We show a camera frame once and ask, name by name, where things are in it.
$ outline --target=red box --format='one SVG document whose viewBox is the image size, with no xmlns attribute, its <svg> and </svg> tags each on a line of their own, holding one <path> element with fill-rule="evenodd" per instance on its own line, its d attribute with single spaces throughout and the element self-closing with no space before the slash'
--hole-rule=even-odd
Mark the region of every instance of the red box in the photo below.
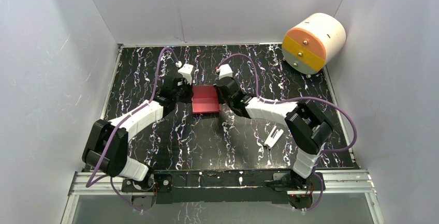
<svg viewBox="0 0 439 224">
<path fill-rule="evenodd" d="M 201 113 L 217 113 L 221 110 L 218 103 L 218 95 L 213 85 L 209 86 L 192 86 L 192 112 L 194 114 Z"/>
</svg>

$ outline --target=cylindrical container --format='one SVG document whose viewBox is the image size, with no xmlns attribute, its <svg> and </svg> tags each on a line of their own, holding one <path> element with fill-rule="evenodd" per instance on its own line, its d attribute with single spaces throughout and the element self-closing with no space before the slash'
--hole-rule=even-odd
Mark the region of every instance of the cylindrical container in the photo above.
<svg viewBox="0 0 439 224">
<path fill-rule="evenodd" d="M 285 34 L 284 60 L 303 74 L 316 74 L 343 47 L 346 32 L 342 24 L 325 13 L 315 13 Z"/>
</svg>

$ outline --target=white backdrop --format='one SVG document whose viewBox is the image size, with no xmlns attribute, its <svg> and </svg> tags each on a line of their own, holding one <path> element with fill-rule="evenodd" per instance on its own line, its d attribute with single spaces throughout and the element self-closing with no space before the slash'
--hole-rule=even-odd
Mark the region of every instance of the white backdrop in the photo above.
<svg viewBox="0 0 439 224">
<path fill-rule="evenodd" d="M 342 0 L 93 0 L 124 45 L 281 42 L 316 12 Z"/>
<path fill-rule="evenodd" d="M 0 0 L 0 223 L 60 223 L 117 49 L 92 0 Z"/>
<path fill-rule="evenodd" d="M 347 41 L 328 64 L 338 103 L 358 126 L 386 223 L 437 223 L 437 0 L 343 0 Z"/>
</svg>

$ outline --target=table surface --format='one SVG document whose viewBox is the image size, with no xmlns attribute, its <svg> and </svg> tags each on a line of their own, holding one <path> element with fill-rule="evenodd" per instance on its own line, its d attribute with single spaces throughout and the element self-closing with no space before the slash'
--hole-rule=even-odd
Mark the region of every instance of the table surface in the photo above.
<svg viewBox="0 0 439 224">
<path fill-rule="evenodd" d="M 154 69 L 163 47 L 123 48 L 110 92 L 106 120 L 118 117 L 149 99 Z M 288 99 L 315 96 L 332 101 L 323 71 L 307 79 L 282 61 L 279 44 L 174 47 L 177 57 L 195 66 L 195 85 L 212 85 L 219 62 L 234 53 L 250 56 L 257 67 L 261 96 Z M 160 76 L 177 71 L 167 52 L 162 58 Z M 230 61 L 234 77 L 248 93 L 255 93 L 250 63 L 241 57 Z M 335 124 L 326 149 L 346 146 L 335 110 L 318 104 Z M 276 145 L 262 146 L 275 123 L 238 117 L 226 106 L 221 113 L 192 115 L 190 104 L 179 103 L 176 110 L 145 128 L 129 142 L 129 156 L 150 163 L 155 170 L 227 170 L 290 168 L 297 147 L 288 129 Z M 319 168 L 356 167 L 349 152 L 325 154 Z"/>
</svg>

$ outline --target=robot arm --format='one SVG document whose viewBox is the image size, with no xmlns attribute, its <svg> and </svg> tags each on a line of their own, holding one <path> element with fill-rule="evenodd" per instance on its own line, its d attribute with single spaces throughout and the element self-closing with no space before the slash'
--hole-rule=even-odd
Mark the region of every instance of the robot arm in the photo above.
<svg viewBox="0 0 439 224">
<path fill-rule="evenodd" d="M 147 179 L 152 172 L 151 167 L 127 156 L 128 142 L 141 130 L 172 112 L 177 102 L 191 101 L 193 72 L 194 66 L 185 64 L 178 73 L 164 76 L 163 85 L 149 104 L 145 101 L 137 108 L 110 121 L 97 120 L 90 132 L 82 161 L 92 167 L 96 166 L 110 134 L 122 123 L 99 169 L 111 177 L 123 176 L 140 182 Z"/>
<path fill-rule="evenodd" d="M 227 72 L 226 75 L 221 73 L 223 70 Z M 320 152 L 332 134 L 333 124 L 310 100 L 269 104 L 244 93 L 229 71 L 228 65 L 222 65 L 219 69 L 216 88 L 220 103 L 226 103 L 238 116 L 262 118 L 287 126 L 299 148 L 292 177 L 303 182 L 311 175 Z"/>
</svg>

